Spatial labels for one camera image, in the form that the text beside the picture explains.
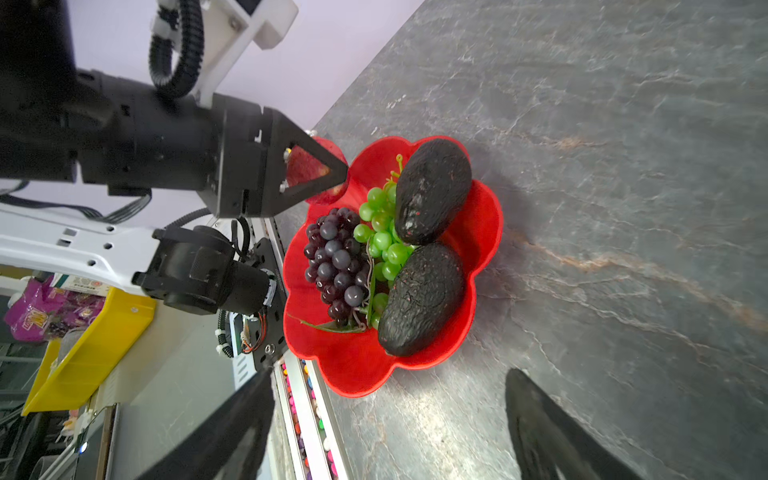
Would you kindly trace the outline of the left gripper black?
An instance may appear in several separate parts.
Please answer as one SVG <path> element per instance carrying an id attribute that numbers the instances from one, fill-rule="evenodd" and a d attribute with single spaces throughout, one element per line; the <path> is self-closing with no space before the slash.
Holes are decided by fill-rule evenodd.
<path id="1" fill-rule="evenodd" d="M 269 218 L 344 184 L 348 165 L 283 112 L 213 96 L 214 168 L 199 195 L 214 215 Z"/>

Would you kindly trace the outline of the green fake grape bunch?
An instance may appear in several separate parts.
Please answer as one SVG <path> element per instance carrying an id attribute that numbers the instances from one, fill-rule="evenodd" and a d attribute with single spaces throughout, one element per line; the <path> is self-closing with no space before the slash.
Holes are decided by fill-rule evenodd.
<path id="1" fill-rule="evenodd" d="M 378 329 L 395 278 L 416 249 L 405 243 L 395 228 L 396 189 L 404 157 L 397 154 L 395 160 L 397 169 L 383 184 L 363 190 L 364 202 L 357 211 L 361 221 L 353 230 L 353 238 L 364 247 L 363 259 L 369 267 L 365 280 L 368 299 L 355 314 L 363 314 L 367 327 L 372 329 Z"/>

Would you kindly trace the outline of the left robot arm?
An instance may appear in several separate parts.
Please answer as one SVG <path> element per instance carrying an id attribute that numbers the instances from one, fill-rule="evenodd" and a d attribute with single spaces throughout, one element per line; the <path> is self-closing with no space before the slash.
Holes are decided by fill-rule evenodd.
<path id="1" fill-rule="evenodd" d="M 276 47 L 297 14 L 292 1 L 161 1 L 141 83 L 76 66 L 66 2 L 3 2 L 2 177 L 82 181 L 143 200 L 154 189 L 193 191 L 212 215 L 241 223 L 342 185 L 347 165 L 284 114 L 217 91 L 248 46 Z M 278 281 L 236 239 L 120 223 L 3 194 L 1 260 L 267 324 Z"/>

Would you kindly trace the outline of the red fake peach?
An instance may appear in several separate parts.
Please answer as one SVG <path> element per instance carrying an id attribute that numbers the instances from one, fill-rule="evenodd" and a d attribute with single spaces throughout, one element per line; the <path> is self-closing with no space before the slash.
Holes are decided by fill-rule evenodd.
<path id="1" fill-rule="evenodd" d="M 315 140 L 345 165 L 348 164 L 341 149 L 334 142 L 322 137 L 315 137 Z M 293 147 L 288 153 L 286 180 L 289 187 L 301 185 L 323 177 L 327 175 L 329 171 L 330 169 L 326 165 L 299 146 Z M 305 202 L 310 205 L 330 205 L 344 196 L 348 189 L 348 185 L 349 182 L 345 181 L 341 185 L 337 185 L 306 199 Z"/>

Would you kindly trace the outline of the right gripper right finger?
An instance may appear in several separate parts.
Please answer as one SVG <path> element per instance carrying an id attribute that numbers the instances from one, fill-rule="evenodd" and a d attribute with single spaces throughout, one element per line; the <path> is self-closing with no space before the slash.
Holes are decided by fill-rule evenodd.
<path id="1" fill-rule="evenodd" d="M 522 370 L 505 380 L 506 414 L 523 479 L 637 479 Z"/>

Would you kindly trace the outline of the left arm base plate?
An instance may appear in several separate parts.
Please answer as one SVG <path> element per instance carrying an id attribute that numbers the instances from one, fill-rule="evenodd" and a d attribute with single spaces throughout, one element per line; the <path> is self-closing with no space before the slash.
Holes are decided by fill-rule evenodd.
<path id="1" fill-rule="evenodd" d="M 269 368 L 287 349 L 284 336 L 283 313 L 287 295 L 281 276 L 281 258 L 275 255 L 274 245 L 268 238 L 259 240 L 251 255 L 253 265 L 270 279 L 268 298 L 261 302 L 258 313 L 237 315 L 232 327 L 238 328 L 238 359 L 250 360 L 255 371 Z"/>

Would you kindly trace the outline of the purple fake grape bunch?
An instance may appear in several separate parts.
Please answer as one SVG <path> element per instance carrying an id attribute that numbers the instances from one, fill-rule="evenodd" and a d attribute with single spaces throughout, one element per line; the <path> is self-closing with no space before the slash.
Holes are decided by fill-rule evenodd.
<path id="1" fill-rule="evenodd" d="M 292 240 L 283 278 L 285 316 L 329 333 L 363 333 L 379 326 L 370 230 L 358 213 L 333 207 L 307 221 Z"/>

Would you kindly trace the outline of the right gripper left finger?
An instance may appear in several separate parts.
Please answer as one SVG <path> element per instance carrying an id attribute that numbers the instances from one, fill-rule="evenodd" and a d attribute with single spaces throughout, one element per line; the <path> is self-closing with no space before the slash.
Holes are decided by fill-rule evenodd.
<path id="1" fill-rule="evenodd" d="M 275 409 L 270 368 L 257 373 L 142 479 L 214 479 L 220 472 L 255 479 Z"/>

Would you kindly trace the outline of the dark fake avocado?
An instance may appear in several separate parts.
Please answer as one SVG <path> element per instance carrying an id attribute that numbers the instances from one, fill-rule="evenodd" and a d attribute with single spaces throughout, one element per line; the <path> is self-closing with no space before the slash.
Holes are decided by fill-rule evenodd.
<path id="1" fill-rule="evenodd" d="M 443 243 L 417 248 L 396 276 L 380 318 L 378 342 L 395 357 L 429 347 L 464 297 L 464 271 L 458 254 Z"/>
<path id="2" fill-rule="evenodd" d="M 472 181 L 468 156 L 456 143 L 439 138 L 422 144 L 396 188 L 399 238 L 412 245 L 436 241 L 463 208 Z"/>

